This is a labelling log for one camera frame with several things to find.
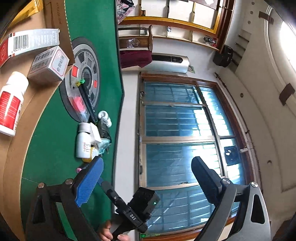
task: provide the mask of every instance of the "green tabletop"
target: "green tabletop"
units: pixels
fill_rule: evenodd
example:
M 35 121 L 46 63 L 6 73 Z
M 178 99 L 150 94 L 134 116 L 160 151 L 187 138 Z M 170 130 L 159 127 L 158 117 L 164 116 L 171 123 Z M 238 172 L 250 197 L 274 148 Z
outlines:
M 97 111 L 107 111 L 113 123 L 110 128 L 113 144 L 109 153 L 102 157 L 102 178 L 109 182 L 113 179 L 117 123 L 123 99 L 114 9 L 114 0 L 66 0 L 71 39 L 85 37 L 90 40 L 100 63 L 100 100 Z M 82 164 L 82 160 L 75 157 L 77 128 L 78 122 L 68 115 L 59 90 L 56 90 L 35 129 L 25 160 L 21 184 L 21 215 L 24 228 L 37 184 L 61 184 L 67 178 L 76 176 L 75 169 Z M 111 202 L 98 186 L 88 203 L 81 208 L 95 229 L 111 216 Z

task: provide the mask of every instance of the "metal screw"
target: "metal screw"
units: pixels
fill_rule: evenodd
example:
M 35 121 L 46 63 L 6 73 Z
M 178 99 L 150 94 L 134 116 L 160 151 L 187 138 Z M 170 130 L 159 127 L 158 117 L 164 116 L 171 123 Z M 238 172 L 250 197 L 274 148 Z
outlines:
M 44 188 L 44 183 L 39 183 L 38 188 Z
M 258 183 L 256 182 L 251 182 L 252 187 L 257 188 L 258 187 Z
M 73 183 L 73 179 L 69 178 L 69 179 L 67 179 L 67 180 L 65 181 L 65 183 L 66 183 L 67 185 L 70 185 L 70 184 Z
M 223 178 L 222 179 L 222 182 L 224 183 L 224 184 L 230 184 L 230 180 L 228 179 L 228 178 Z

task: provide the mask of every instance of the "yellow plastic packet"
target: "yellow plastic packet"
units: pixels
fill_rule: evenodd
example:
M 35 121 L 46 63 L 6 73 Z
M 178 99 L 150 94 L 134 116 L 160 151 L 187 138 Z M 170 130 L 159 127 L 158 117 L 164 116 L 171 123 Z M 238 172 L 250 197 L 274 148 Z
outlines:
M 13 19 L 11 24 L 9 25 L 8 28 L 11 28 L 18 22 L 32 16 L 35 13 L 38 13 L 43 9 L 43 1 L 42 0 L 32 0 L 25 6 Z

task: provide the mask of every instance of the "human hand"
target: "human hand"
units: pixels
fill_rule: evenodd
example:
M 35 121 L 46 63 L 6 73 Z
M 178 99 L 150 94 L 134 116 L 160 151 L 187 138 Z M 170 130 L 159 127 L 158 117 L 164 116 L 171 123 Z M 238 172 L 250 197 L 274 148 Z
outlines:
M 97 233 L 102 241 L 111 241 L 111 239 L 113 239 L 113 236 L 110 232 L 110 228 L 111 228 L 110 220 L 107 220 L 105 223 L 103 223 L 102 226 L 99 227 Z M 130 237 L 125 234 L 118 235 L 117 239 L 119 241 L 131 241 Z

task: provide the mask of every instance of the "barcode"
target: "barcode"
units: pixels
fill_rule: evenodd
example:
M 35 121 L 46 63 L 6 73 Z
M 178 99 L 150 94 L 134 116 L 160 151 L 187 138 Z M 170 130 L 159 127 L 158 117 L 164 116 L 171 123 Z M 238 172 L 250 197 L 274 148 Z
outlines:
M 29 35 L 21 35 L 13 37 L 13 51 L 20 50 L 29 46 Z
M 34 60 L 33 63 L 35 63 L 35 62 L 37 62 L 37 61 L 39 61 L 39 60 L 41 60 L 43 58 L 46 58 L 49 55 L 52 55 L 53 52 L 54 52 L 54 49 L 41 54 L 40 56 L 38 56 L 38 57 L 35 58 L 35 60 Z

